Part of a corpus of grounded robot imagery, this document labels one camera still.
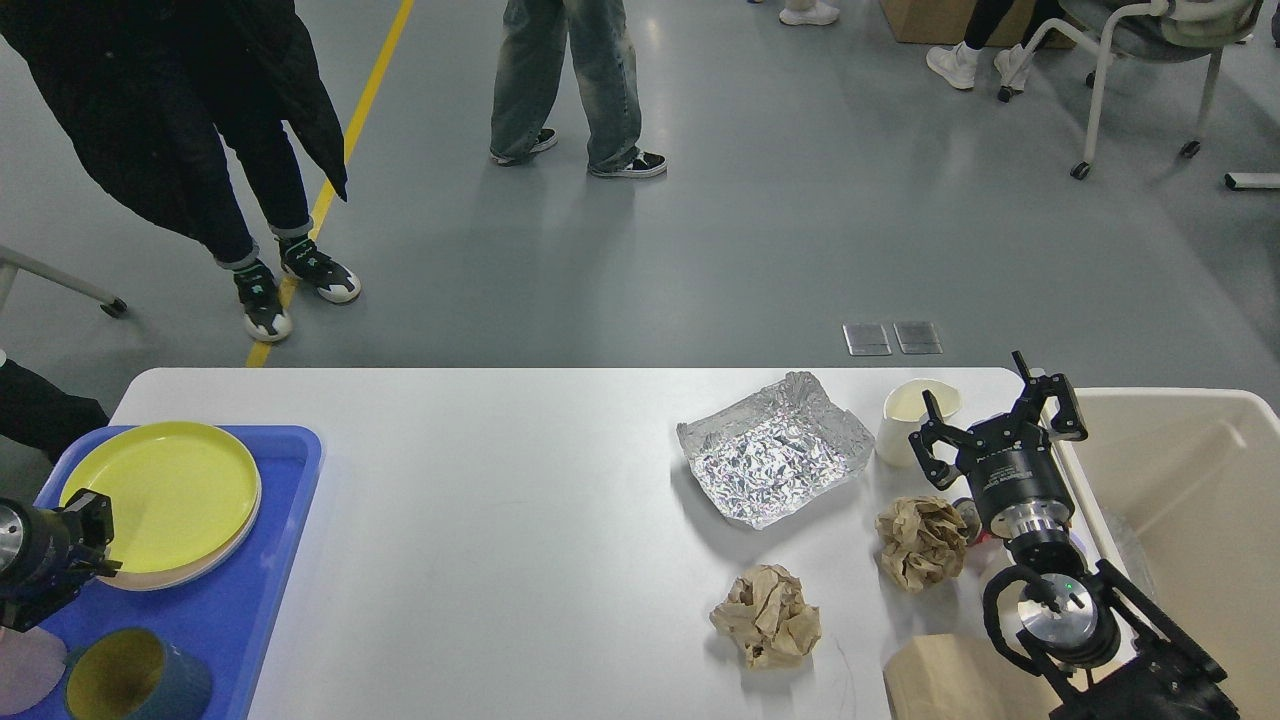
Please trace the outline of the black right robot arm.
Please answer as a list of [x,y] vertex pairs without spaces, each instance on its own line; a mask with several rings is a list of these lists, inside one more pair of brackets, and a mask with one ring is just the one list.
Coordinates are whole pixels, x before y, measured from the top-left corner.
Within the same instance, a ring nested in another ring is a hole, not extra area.
[[982,609],[996,652],[1060,698],[1053,719],[1236,719],[1226,671],[1108,560],[1088,566],[1068,532],[1075,505],[1051,454],[1088,432],[1062,374],[1033,375],[1007,413],[950,425],[931,391],[909,436],[928,482],[964,478],[986,532],[1012,564],[987,584]]

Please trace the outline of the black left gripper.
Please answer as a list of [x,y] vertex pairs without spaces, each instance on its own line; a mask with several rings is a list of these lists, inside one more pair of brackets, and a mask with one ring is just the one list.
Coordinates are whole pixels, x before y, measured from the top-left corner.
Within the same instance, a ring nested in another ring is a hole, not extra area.
[[111,500],[81,488],[61,509],[1,501],[1,625],[26,633],[74,601],[91,582],[115,577]]

